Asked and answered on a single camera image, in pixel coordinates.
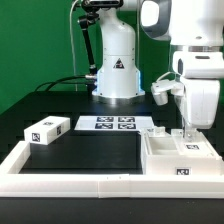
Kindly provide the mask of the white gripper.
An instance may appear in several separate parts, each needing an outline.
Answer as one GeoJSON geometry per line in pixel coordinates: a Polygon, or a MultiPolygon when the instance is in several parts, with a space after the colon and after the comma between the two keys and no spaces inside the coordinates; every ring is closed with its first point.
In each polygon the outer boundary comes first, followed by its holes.
{"type": "Polygon", "coordinates": [[[219,80],[224,78],[223,54],[176,51],[172,68],[183,85],[182,96],[176,97],[182,115],[183,138],[194,140],[194,128],[209,129],[214,123],[219,80]]]}

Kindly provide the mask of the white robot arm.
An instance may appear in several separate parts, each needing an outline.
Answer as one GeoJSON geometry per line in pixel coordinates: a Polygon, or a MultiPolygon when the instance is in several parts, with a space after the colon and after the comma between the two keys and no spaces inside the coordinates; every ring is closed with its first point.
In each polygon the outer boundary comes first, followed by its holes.
{"type": "MultiPolygon", "coordinates": [[[[140,24],[154,41],[170,44],[169,73],[151,86],[159,105],[174,96],[182,115],[184,137],[214,123],[221,78],[224,78],[224,0],[139,0],[140,24]]],[[[135,67],[135,33],[118,20],[108,2],[99,7],[103,64],[93,95],[99,99],[129,100],[144,94],[135,67]]]]}

